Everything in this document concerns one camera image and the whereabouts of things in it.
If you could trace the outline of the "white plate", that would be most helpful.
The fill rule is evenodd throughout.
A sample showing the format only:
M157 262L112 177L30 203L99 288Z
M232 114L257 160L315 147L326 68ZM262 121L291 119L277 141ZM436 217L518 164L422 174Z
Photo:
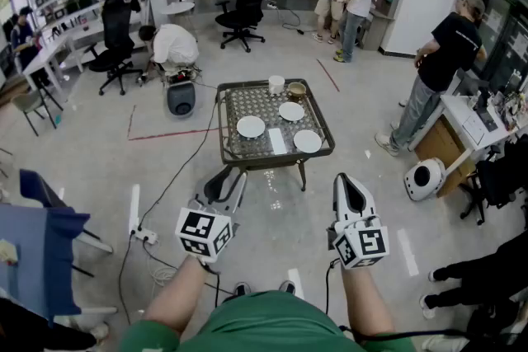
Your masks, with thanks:
M236 125L238 134L244 138L257 138L264 133L265 128L264 121L254 115L244 116Z
M287 101L280 105L279 115L289 122L297 122L304 118L304 108L298 103Z
M294 136L294 146L302 153L316 153L322 147L322 139L312 130L303 129Z

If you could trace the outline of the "grey chair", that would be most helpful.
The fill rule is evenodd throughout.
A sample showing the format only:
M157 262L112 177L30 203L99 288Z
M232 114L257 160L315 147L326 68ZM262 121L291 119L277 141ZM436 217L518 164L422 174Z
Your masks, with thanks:
M46 87L40 87L31 92L17 94L11 99L11 103L24 115L26 122L36 137L39 136L39 133L30 118L31 113L37 115L42 120L48 119L54 129L57 129L59 125L60 115L53 115L51 113L48 101L51 101L59 112L64 110Z

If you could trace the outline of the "glass lattice side table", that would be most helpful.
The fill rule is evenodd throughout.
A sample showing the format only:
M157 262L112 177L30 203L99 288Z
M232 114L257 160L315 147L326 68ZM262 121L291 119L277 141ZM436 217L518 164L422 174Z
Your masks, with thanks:
M291 82L301 82L307 88L306 95L299 101L292 101L289 97ZM223 164L242 171L297 166L301 190L306 191L304 164L311 158L330 155L335 148L334 138L309 84L301 78L287 79L284 91L279 96L272 96L267 80L222 83L218 86L216 99ZM287 101L303 106L302 120L289 122L280 117L279 107ZM257 138L244 138L236 130L237 122L248 115L257 116L265 123L264 133ZM322 139L318 152L302 153L295 148L294 136L303 129L314 131Z

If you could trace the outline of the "wooden cabinet with white top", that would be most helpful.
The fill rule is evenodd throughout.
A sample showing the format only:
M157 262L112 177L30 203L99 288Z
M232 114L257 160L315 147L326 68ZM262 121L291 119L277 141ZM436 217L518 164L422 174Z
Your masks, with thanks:
M494 106L488 107L497 128L486 128L467 96L444 95L424 127L417 131L408 150L421 160L440 159L445 166L445 182L435 193L441 198L456 189L474 169L483 151L492 145L528 130L528 110L523 110L508 129Z

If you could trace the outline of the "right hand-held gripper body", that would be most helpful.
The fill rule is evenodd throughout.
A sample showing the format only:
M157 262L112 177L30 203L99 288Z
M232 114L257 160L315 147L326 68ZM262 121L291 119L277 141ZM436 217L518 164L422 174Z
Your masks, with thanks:
M389 255L388 229L378 214L336 216L328 228L328 250L337 253L345 270L372 266Z

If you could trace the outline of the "angled red floor tape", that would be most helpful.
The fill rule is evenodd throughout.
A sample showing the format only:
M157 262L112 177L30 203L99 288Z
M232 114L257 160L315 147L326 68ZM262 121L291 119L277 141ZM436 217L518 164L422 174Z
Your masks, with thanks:
M146 141L189 134L201 134L216 130L216 107L194 109L190 115L176 117L161 110L134 105L127 127L128 141Z

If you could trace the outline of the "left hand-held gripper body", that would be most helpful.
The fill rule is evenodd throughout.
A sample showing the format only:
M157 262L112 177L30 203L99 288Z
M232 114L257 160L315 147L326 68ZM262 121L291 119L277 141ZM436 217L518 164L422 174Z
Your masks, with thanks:
M182 249L202 264L215 263L239 227L235 213L224 211L226 199L207 204L203 195L195 194L180 210L175 235Z

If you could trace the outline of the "person's left forearm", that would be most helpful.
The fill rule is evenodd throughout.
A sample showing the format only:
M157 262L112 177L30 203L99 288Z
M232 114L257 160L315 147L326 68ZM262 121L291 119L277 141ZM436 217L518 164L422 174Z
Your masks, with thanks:
M191 320L205 286L207 272L194 256L187 256L174 277L144 313L144 320L155 321L182 335Z

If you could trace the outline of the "white desk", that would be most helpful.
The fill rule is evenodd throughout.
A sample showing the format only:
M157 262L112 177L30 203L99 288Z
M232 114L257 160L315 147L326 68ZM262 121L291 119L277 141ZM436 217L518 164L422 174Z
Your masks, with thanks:
M61 83L57 79L57 75L62 78L60 67L56 61L56 54L65 46L67 46L74 57L75 64L80 73L83 72L83 65L81 63L81 55L74 47L73 37L68 34L63 34L50 44L45 45L39 53L31 60L31 62L23 70L22 75L26 78L32 91L37 89L32 75L43 68L55 90L59 94L59 98L63 101L68 100L68 96L64 93Z

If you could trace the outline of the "straight red floor tape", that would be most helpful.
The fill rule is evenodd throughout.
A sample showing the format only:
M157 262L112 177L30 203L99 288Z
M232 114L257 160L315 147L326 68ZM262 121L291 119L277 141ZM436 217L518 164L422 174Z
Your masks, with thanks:
M330 83L333 85L333 87L335 88L335 90L336 90L337 92L341 92L339 86L336 84L336 82L335 82L335 80L333 79L332 75L331 75L330 72L325 68L325 66L323 65L323 63L321 62L321 60L316 59L316 61L317 61L317 63L320 65L320 67L322 68L322 70L324 71L325 75L327 76L327 78L329 79Z

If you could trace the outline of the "blue cloth cover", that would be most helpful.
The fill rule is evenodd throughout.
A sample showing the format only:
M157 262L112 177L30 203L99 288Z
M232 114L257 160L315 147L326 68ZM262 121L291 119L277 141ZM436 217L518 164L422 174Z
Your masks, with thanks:
M82 313L73 298L73 241L89 214L62 203L35 171L21 169L21 195L41 203L0 203L0 241L16 249L17 262L0 261L0 289L21 306L53 321Z

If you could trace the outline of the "person's green shirt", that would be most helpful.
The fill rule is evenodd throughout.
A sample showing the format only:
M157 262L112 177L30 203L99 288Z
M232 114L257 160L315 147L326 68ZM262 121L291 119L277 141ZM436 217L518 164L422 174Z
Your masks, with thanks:
M181 341L155 321L138 321L120 352L416 352L409 339L367 341L346 337L320 309L291 293L250 293L219 305L200 331Z

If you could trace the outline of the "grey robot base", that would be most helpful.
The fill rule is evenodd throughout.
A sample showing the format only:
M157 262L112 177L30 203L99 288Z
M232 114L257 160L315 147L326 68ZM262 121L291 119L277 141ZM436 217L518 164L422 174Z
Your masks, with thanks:
M191 115L196 105L196 90L193 82L179 82L167 89L167 108L177 118Z

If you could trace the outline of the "black swivel chair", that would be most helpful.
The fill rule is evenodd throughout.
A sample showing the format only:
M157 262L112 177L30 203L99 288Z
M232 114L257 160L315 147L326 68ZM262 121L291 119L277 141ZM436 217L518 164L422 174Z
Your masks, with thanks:
M484 202L488 207L500 209L515 201L517 192L523 190L528 195L528 134L523 134L514 143L506 142L503 155L494 158L500 152L498 146L492 145L488 156L475 165L467 182L459 185L470 198L466 210L460 214L461 219L477 209L477 224L480 226L485 222Z

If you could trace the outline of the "black mesh office chair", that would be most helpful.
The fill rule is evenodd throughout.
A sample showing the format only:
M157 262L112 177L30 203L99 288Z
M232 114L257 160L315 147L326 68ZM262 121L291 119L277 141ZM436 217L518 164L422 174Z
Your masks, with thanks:
M105 49L98 53L96 45L88 46L84 53L91 52L94 59L88 62L88 68L94 73L106 73L106 81L99 88L98 94L104 95L104 89L114 80L118 80L120 94L125 95L123 76L137 73L137 83L147 81L145 71L133 68L130 61L134 42L130 38L130 17L133 8L124 0L105 0L101 12Z

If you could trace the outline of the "person's right forearm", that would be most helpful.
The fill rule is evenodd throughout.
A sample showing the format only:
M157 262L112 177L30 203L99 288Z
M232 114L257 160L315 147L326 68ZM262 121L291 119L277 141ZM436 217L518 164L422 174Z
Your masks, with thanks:
M395 332L390 311L368 267L341 267L350 328L360 335L377 336Z

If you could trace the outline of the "grey wall cabinet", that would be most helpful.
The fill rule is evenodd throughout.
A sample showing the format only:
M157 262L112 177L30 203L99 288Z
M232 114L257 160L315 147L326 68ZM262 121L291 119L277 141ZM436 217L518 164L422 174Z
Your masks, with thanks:
M377 50L389 23L395 18L399 0L372 0L369 16L362 26L363 36L360 46L364 50Z

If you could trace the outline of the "white power strip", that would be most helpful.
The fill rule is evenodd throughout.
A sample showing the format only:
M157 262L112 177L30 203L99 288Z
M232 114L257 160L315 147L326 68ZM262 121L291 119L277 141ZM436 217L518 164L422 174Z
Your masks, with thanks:
M132 238L148 243L149 245L155 245L158 242L158 234L146 228L139 229L138 227L134 227L130 230L130 235Z

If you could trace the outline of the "round white table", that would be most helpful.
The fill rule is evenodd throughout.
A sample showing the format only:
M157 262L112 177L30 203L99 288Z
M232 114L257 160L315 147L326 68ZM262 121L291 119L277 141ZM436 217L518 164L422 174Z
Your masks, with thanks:
M191 21L191 12L195 7L194 2L173 2L161 9L165 16L182 16L187 23L187 29L197 39L196 29Z

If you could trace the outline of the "disassembled robot part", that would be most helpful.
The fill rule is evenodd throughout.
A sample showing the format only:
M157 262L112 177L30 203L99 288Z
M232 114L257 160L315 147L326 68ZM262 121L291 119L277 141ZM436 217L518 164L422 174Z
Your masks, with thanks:
M183 67L164 71L163 83L166 87L184 82L194 82L201 75L199 68Z

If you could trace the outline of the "white round device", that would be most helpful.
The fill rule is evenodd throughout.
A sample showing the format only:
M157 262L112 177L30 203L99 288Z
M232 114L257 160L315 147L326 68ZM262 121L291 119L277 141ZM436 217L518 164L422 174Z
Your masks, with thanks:
M404 187L412 201L435 195L445 183L446 168L437 157L418 162L403 177Z

